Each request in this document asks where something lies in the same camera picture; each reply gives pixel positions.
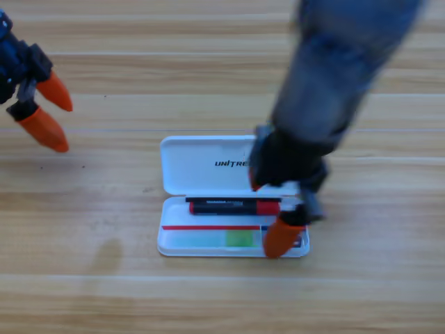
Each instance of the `marker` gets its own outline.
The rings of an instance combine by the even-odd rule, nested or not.
[[[280,202],[256,198],[203,198],[190,201],[190,213],[197,215],[277,216],[280,213]]]

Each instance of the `orange fingertip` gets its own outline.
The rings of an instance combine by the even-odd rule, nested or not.
[[[70,148],[62,127],[42,108],[18,122],[40,145],[65,153]]]
[[[305,228],[304,226],[290,226],[277,218],[264,237],[263,249],[266,257],[276,259],[286,254],[293,248]]]
[[[48,80],[37,84],[37,89],[45,99],[54,103],[59,108],[72,111],[70,92],[54,71],[51,71]]]
[[[252,169],[249,170],[249,181],[250,181],[250,188],[252,188],[253,191],[260,190],[261,186],[259,186],[254,179],[254,173]]]

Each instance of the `sticker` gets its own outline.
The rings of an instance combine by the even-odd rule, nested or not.
[[[226,247],[254,247],[254,231],[231,230],[226,232]]]

